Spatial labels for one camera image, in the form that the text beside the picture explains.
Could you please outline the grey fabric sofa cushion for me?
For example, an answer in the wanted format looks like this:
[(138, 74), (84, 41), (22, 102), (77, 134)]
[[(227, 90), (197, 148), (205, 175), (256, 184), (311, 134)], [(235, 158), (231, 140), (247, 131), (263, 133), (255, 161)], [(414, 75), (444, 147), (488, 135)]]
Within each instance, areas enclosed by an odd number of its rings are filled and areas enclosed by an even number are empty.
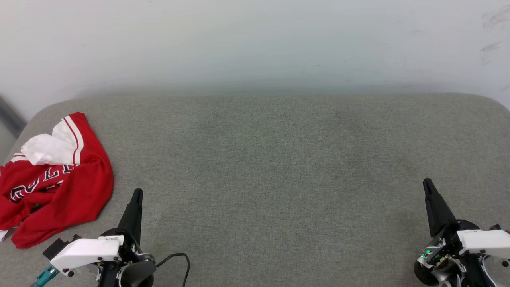
[(141, 188), (141, 247), (186, 287), (423, 287), (422, 181), (457, 218), (510, 230), (510, 111), (465, 94), (108, 97), (32, 118), (10, 155), (86, 114), (114, 173), (96, 238)]

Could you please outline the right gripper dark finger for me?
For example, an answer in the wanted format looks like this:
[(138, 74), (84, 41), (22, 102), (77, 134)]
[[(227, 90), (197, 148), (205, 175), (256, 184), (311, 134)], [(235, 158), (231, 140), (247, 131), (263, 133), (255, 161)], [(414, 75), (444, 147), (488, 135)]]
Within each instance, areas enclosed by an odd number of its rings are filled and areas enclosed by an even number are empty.
[(453, 238), (453, 233), (459, 227), (457, 218), (430, 178), (423, 180), (423, 188), (430, 236), (434, 238), (443, 235), (445, 238)]

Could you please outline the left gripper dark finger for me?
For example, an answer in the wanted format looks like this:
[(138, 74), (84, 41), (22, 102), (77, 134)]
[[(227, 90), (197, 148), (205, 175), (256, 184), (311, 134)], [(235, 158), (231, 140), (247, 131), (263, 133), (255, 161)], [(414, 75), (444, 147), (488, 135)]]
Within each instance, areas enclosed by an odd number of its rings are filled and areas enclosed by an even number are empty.
[(127, 204), (118, 228), (127, 230), (133, 235), (137, 244), (141, 243), (141, 224), (143, 214), (143, 190), (136, 188)]

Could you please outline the red and white jersey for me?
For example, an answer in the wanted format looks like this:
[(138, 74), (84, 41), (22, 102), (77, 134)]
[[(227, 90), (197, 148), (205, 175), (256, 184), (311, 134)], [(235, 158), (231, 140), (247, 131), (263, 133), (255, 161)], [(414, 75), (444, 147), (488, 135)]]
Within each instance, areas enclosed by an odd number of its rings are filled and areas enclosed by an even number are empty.
[(29, 139), (0, 166), (0, 242), (31, 248), (68, 227), (96, 220), (114, 175), (84, 113)]

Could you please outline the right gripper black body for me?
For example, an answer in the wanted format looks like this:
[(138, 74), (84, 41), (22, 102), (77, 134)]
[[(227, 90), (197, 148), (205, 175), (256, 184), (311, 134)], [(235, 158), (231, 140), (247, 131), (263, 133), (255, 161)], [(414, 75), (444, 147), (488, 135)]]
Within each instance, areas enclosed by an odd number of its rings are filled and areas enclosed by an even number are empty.
[(459, 231), (479, 231), (468, 220), (455, 220), (434, 228), (434, 237), (414, 263), (414, 274), (430, 287), (491, 287), (484, 266), (486, 255), (461, 251)]

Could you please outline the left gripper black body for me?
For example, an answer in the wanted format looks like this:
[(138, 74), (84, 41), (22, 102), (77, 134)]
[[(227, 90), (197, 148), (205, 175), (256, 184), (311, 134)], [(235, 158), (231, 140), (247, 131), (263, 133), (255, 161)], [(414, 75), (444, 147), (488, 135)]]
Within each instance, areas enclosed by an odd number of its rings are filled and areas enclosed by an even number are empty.
[(143, 252), (129, 231), (113, 228), (101, 236), (124, 236), (125, 240), (119, 250), (120, 259), (98, 264), (97, 287), (153, 287), (154, 256)]

